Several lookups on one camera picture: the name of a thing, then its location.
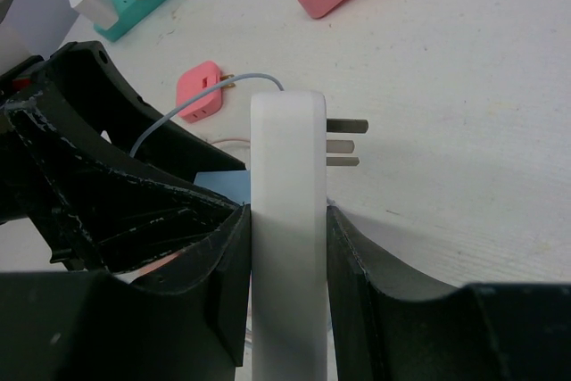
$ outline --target white table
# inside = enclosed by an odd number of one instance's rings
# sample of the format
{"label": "white table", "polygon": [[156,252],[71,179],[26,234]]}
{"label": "white table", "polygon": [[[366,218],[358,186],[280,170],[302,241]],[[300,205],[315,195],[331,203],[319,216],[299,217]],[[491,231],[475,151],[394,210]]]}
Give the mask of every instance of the white table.
{"label": "white table", "polygon": [[[569,0],[350,0],[320,21],[296,0],[169,0],[103,43],[161,112],[178,77],[213,60],[319,90],[330,117],[369,119],[361,165],[330,168],[329,195],[385,249],[458,286],[571,279],[570,23]],[[66,38],[92,39],[83,18]],[[268,88],[240,82],[185,127],[248,137],[250,95]]]}

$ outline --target gray cable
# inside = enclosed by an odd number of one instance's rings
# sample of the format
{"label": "gray cable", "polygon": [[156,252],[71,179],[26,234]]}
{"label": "gray cable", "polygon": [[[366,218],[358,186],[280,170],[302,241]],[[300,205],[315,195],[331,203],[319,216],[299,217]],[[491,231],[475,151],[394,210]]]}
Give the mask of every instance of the gray cable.
{"label": "gray cable", "polygon": [[160,127],[161,125],[168,122],[177,113],[179,113],[180,111],[185,109],[189,104],[194,103],[196,100],[200,100],[201,98],[210,94],[212,91],[216,91],[217,89],[225,87],[226,85],[231,84],[232,82],[236,82],[237,80],[250,79],[250,78],[259,78],[259,79],[271,80],[274,84],[277,85],[277,87],[279,88],[280,91],[284,91],[284,86],[281,84],[281,82],[279,82],[279,80],[277,80],[273,76],[267,75],[265,73],[245,73],[243,75],[234,76],[233,78],[230,78],[230,79],[221,80],[218,84],[216,84],[210,88],[206,88],[204,91],[202,91],[202,93],[195,95],[193,98],[184,102],[183,104],[181,104],[176,109],[173,109],[172,111],[170,111],[169,113],[164,115],[162,118],[157,120],[151,127],[147,128],[146,131],[141,136],[139,136],[139,138],[136,140],[133,147],[131,147],[131,150],[129,152],[129,156],[134,158],[139,147],[146,140],[147,137],[149,137],[158,127]]}

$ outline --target white power adapter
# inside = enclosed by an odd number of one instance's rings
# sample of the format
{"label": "white power adapter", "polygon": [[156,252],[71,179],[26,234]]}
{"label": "white power adapter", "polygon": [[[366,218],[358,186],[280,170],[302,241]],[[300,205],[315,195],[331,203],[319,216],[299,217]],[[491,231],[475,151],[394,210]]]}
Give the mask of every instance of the white power adapter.
{"label": "white power adapter", "polygon": [[328,120],[311,91],[251,104],[252,380],[327,379],[327,165],[354,166],[365,120]]}
{"label": "white power adapter", "polygon": [[104,30],[119,20],[112,0],[70,0],[70,6]]}

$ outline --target wire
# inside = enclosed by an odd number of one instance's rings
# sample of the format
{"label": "wire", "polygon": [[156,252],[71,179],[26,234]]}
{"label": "wire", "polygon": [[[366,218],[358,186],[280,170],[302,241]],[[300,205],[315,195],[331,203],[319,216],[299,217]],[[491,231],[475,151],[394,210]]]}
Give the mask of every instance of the wire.
{"label": "wire", "polygon": [[229,138],[221,138],[219,140],[214,140],[213,142],[207,142],[210,145],[218,145],[220,143],[228,143],[228,142],[242,142],[250,144],[250,140],[248,138],[241,138],[241,137],[229,137]]}
{"label": "wire", "polygon": [[236,82],[238,80],[244,80],[244,79],[252,79],[252,78],[258,78],[258,79],[267,79],[267,80],[271,80],[274,84],[277,85],[277,87],[279,88],[280,91],[284,91],[284,86],[281,84],[281,82],[279,80],[277,80],[276,78],[274,78],[271,75],[267,75],[265,73],[245,73],[243,75],[238,75],[238,76],[234,76],[233,78],[230,79],[226,79],[226,80],[221,80],[218,84],[210,87],[210,88],[206,88],[204,91],[202,91],[202,93],[195,95],[194,97],[192,97],[190,100],[187,100],[186,102],[182,103],[179,107],[177,107],[176,109],[173,109],[172,111],[170,111],[169,113],[167,113],[166,115],[164,115],[162,118],[160,118],[159,120],[157,120],[151,127],[147,128],[145,130],[145,132],[143,134],[141,134],[141,136],[139,136],[139,138],[136,140],[135,144],[133,145],[133,147],[131,147],[131,150],[129,152],[129,156],[131,158],[135,158],[135,154],[137,153],[137,151],[139,150],[139,147],[141,147],[141,144],[157,129],[159,128],[161,125],[165,124],[166,122],[168,122],[173,116],[175,116],[177,113],[179,113],[180,111],[182,111],[183,109],[185,109],[188,105],[194,103],[197,100],[200,100],[201,98],[207,96],[208,94],[210,94],[212,91],[216,91],[217,89],[221,89],[222,87],[225,87],[228,84],[231,84],[233,82]]}

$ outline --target white charger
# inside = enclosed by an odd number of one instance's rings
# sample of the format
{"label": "white charger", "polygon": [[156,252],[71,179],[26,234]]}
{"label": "white charger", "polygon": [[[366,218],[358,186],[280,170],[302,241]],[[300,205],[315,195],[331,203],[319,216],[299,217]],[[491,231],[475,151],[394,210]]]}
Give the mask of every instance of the white charger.
{"label": "white charger", "polygon": [[70,0],[70,6],[104,30],[119,20],[112,0]]}

